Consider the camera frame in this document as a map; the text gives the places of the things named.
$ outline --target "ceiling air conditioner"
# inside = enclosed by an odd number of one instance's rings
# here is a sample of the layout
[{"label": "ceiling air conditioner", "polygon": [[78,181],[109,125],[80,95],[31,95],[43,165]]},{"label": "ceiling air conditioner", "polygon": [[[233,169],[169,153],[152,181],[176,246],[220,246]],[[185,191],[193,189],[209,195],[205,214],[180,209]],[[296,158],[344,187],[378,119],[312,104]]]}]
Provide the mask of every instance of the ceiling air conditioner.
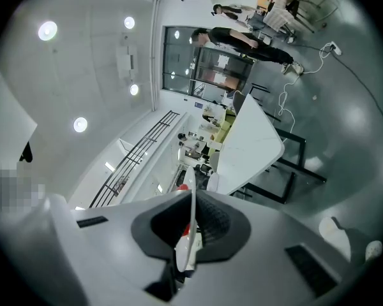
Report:
[{"label": "ceiling air conditioner", "polygon": [[126,45],[116,48],[117,72],[120,79],[135,79],[138,73],[138,54],[135,45]]}]

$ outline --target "ceiling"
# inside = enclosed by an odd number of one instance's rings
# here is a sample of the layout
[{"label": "ceiling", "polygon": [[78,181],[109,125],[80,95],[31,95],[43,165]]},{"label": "ceiling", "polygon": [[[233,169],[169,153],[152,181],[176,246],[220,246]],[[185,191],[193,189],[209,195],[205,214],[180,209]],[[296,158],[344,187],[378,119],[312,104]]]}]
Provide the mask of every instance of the ceiling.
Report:
[{"label": "ceiling", "polygon": [[[127,115],[133,121],[129,115],[150,110],[152,10],[145,0],[27,0],[16,10],[0,43],[0,70],[37,122],[31,166],[44,182],[62,171],[76,144],[85,148],[97,133],[116,126],[114,120]],[[127,16],[135,19],[133,29],[123,24]],[[41,41],[38,28],[47,20],[57,24],[57,34]],[[117,69],[117,47],[125,46],[137,51],[139,68],[132,79],[120,78]],[[129,92],[131,81],[139,85],[136,96]],[[83,133],[73,130],[77,117],[88,121]],[[110,141],[127,125],[112,128]]]}]

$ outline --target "round light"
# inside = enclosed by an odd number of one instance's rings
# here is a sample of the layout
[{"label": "round light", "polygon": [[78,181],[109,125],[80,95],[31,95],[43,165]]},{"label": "round light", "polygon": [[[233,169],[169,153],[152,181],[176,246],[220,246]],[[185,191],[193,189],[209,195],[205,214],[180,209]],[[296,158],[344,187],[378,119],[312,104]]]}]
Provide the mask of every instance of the round light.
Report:
[{"label": "round light", "polygon": [[88,121],[87,119],[82,117],[76,118],[73,127],[77,133],[82,133],[83,131],[85,131],[85,129],[87,129]]},{"label": "round light", "polygon": [[38,37],[43,41],[51,40],[57,34],[57,24],[54,22],[45,22],[38,29]]},{"label": "round light", "polygon": [[132,17],[126,17],[124,24],[126,28],[131,29],[133,26],[135,26],[135,20]]},{"label": "round light", "polygon": [[138,91],[139,91],[139,86],[138,85],[136,85],[136,84],[131,85],[131,87],[130,87],[130,94],[136,95],[136,94],[138,94]]}]

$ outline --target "person's hand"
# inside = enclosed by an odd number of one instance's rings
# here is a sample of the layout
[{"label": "person's hand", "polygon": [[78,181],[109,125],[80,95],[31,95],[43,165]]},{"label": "person's hand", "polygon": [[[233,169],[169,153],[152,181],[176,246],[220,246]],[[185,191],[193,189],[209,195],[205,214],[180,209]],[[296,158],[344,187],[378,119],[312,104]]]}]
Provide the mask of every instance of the person's hand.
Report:
[{"label": "person's hand", "polygon": [[248,41],[248,45],[251,46],[252,48],[258,48],[258,42],[255,40]]}]

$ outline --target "shoe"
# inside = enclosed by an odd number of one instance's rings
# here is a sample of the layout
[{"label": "shoe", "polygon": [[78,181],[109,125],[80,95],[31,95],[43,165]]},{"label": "shoe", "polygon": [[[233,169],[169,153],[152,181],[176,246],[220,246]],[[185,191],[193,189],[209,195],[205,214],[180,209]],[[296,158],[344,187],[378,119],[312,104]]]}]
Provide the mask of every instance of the shoe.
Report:
[{"label": "shoe", "polygon": [[304,68],[298,62],[294,61],[292,67],[299,76],[303,74]]},{"label": "shoe", "polygon": [[281,72],[285,75],[289,67],[290,67],[290,64],[282,64]]}]

